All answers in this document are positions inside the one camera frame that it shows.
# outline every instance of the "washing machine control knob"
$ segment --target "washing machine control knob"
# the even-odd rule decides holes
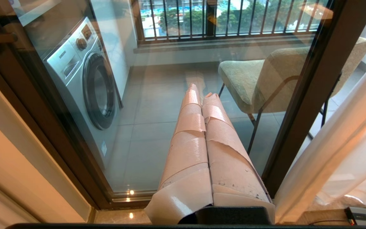
[[[78,38],[76,40],[76,44],[77,44],[77,47],[80,49],[80,50],[84,50],[87,48],[87,42],[85,41],[85,39],[83,38]]]

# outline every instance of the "washing machine door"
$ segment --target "washing machine door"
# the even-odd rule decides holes
[[[107,129],[116,115],[118,101],[113,74],[98,53],[88,56],[83,75],[84,100],[88,115],[98,129]]]

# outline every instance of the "chair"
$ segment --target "chair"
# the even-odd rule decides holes
[[[248,114],[254,125],[248,154],[255,138],[261,113],[286,111],[305,63],[310,47],[282,48],[273,51],[265,60],[223,61],[218,67],[223,84],[219,96],[226,86],[238,108]],[[325,122],[328,100],[337,94],[366,54],[366,38],[359,38],[350,53],[334,85],[332,93],[324,103],[322,125]]]

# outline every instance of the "chair seat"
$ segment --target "chair seat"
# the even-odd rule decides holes
[[[264,61],[223,61],[218,67],[222,81],[244,113],[258,112],[251,101]]]

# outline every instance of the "door frame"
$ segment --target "door frame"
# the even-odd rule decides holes
[[[366,1],[334,0],[331,9],[339,13],[334,14],[331,21],[321,22],[319,30],[322,33],[313,41],[316,50],[310,52],[312,55],[303,67],[301,80],[262,175],[272,197],[366,24]],[[16,16],[9,19],[12,20],[19,23]],[[24,30],[19,26],[9,32],[23,34]],[[20,39],[30,44],[27,36]],[[0,44],[0,90],[87,202],[98,210],[146,206],[148,198],[144,197],[127,203],[112,201],[109,184],[101,170],[95,171],[98,165],[91,160],[92,153],[83,143],[84,137],[75,128],[76,124],[53,82],[48,85],[52,90],[50,94],[43,94],[43,85],[35,81],[38,77],[50,78],[39,56],[36,53],[26,55],[32,62],[25,64],[23,53],[20,55],[12,44]]]

